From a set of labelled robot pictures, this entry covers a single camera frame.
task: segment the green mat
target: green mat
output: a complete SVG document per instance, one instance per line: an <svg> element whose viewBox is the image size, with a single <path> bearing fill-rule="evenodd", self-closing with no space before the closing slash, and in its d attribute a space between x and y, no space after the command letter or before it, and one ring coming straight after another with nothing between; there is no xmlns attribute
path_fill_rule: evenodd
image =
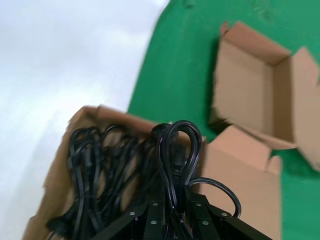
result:
<svg viewBox="0 0 320 240"><path fill-rule="evenodd" d="M319 62L319 7L307 0L172 0L154 30L129 113L187 119L212 140L207 121L221 24L241 20L292 51L307 45ZM320 175L296 150L274 153L284 162L283 239L319 239Z"/></svg>

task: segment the open cardboard box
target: open cardboard box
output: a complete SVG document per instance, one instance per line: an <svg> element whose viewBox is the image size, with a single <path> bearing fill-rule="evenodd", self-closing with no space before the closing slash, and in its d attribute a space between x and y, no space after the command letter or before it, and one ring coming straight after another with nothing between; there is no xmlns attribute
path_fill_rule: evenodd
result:
<svg viewBox="0 0 320 240"><path fill-rule="evenodd" d="M298 147L320 171L318 76L305 47L291 55L237 22L221 33L209 123L226 120L274 149Z"/></svg>
<svg viewBox="0 0 320 240"><path fill-rule="evenodd" d="M69 155L69 139L79 128L110 124L122 124L136 131L142 138L148 134L156 123L120 113L110 108L84 106L69 121L56 156L43 184L45 189L42 202L35 216L31 217L24 232L24 240L45 240L49 234L46 223L53 217L62 215L73 202L71 176L67 166ZM230 141L231 134L235 141ZM237 141L253 147L254 152L245 152ZM279 171L280 159L272 159L266 169L267 156L271 149L260 141L251 138L235 127L218 136L212 143L203 142L200 160L201 175L212 178L227 185L238 196L242 205L241 219L274 240L282 237L281 221L281 188ZM133 186L125 191L122 205L130 200ZM209 202L233 214L235 208L232 201L222 191L209 185L201 185L201 194L206 195Z"/></svg>

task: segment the white table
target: white table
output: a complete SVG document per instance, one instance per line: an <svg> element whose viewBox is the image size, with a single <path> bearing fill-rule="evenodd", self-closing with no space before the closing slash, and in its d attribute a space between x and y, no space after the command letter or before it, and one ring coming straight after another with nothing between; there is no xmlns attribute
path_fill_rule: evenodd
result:
<svg viewBox="0 0 320 240"><path fill-rule="evenodd" d="M71 116L126 111L169 0L0 1L0 239L21 239Z"/></svg>

